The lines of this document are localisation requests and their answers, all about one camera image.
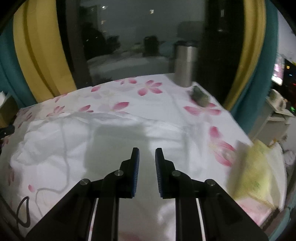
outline white bedsheet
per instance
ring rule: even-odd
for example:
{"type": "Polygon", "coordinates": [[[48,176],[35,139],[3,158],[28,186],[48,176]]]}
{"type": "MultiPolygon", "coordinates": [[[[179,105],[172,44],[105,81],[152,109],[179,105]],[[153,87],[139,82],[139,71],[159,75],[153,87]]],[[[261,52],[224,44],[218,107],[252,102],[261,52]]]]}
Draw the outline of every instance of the white bedsheet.
{"type": "MultiPolygon", "coordinates": [[[[30,197],[32,224],[20,226],[22,234],[80,179],[98,180],[118,169],[133,147],[140,149],[140,168],[136,197],[120,200],[124,240],[175,240],[174,200],[158,193],[156,148],[192,179],[212,178],[226,189],[232,153],[251,141],[213,97],[208,107],[199,107],[190,100],[191,87],[170,78],[113,81],[20,110],[0,156],[0,192],[14,211],[30,197]]],[[[256,207],[251,212],[262,222],[264,214],[256,207]]],[[[25,221],[25,204],[19,216],[25,221]]]]}

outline black cable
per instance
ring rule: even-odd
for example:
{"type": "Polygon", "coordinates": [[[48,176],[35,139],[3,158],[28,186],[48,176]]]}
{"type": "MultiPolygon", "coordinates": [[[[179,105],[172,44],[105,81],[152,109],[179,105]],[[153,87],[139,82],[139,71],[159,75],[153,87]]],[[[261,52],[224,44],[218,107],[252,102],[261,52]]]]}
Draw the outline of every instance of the black cable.
{"type": "Polygon", "coordinates": [[[14,211],[10,208],[10,206],[7,204],[7,202],[5,201],[5,199],[2,197],[2,195],[0,194],[0,200],[3,202],[4,206],[6,207],[6,209],[9,211],[9,213],[14,217],[14,219],[17,222],[17,227],[18,224],[22,225],[25,228],[30,227],[31,225],[31,219],[30,219],[30,213],[29,213],[29,197],[26,196],[23,198],[23,200],[20,202],[20,204],[17,207],[17,213],[15,214],[14,211]],[[26,201],[26,213],[27,213],[27,221],[24,223],[22,220],[20,220],[18,218],[18,214],[20,211],[20,207],[22,206],[22,204],[24,203],[24,201],[26,201]]]}

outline screw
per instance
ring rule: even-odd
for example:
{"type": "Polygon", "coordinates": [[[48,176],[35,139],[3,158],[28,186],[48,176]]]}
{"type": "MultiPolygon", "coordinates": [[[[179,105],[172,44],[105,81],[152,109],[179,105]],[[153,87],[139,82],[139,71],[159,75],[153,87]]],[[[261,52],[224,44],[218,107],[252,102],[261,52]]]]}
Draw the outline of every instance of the screw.
{"type": "Polygon", "coordinates": [[[80,185],[86,185],[86,184],[88,184],[88,182],[89,182],[89,180],[87,178],[81,179],[79,181],[80,185]]]}
{"type": "Polygon", "coordinates": [[[114,172],[114,175],[115,176],[122,176],[124,174],[124,172],[122,171],[122,170],[116,170],[115,172],[114,172]]]}
{"type": "Polygon", "coordinates": [[[178,177],[178,176],[181,175],[181,173],[180,173],[179,171],[172,171],[172,175],[173,175],[174,177],[178,177]]]}
{"type": "Polygon", "coordinates": [[[207,179],[205,182],[210,186],[214,186],[216,184],[216,182],[213,179],[207,179]]]}

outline teal curtain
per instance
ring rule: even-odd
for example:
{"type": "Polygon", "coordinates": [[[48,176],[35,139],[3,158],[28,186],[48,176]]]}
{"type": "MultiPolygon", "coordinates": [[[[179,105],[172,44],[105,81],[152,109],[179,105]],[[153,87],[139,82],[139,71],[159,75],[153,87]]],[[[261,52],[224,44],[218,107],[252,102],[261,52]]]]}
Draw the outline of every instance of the teal curtain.
{"type": "Polygon", "coordinates": [[[256,69],[242,91],[231,114],[240,127],[249,133],[265,102],[271,87],[278,44],[278,16],[276,7],[265,0],[266,31],[256,69]]]}
{"type": "Polygon", "coordinates": [[[10,93],[19,108],[36,104],[22,74],[13,41],[12,19],[0,35],[0,92],[10,93]]]}

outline curtain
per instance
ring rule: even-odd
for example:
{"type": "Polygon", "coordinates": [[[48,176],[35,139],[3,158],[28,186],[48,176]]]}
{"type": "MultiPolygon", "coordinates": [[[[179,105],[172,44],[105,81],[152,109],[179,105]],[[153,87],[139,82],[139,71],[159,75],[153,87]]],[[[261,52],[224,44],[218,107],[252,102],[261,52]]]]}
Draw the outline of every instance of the curtain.
{"type": "Polygon", "coordinates": [[[19,108],[36,104],[15,53],[12,19],[0,35],[0,91],[9,92],[19,108]]]}
{"type": "Polygon", "coordinates": [[[249,82],[259,60],[266,27],[264,0],[244,0],[244,42],[237,73],[224,108],[231,110],[249,82]]]}
{"type": "Polygon", "coordinates": [[[265,38],[256,70],[231,110],[241,128],[249,133],[271,86],[278,43],[278,15],[276,7],[266,0],[265,38]]]}
{"type": "Polygon", "coordinates": [[[15,13],[15,49],[38,102],[76,90],[57,21],[55,0],[28,0],[15,13]]]}

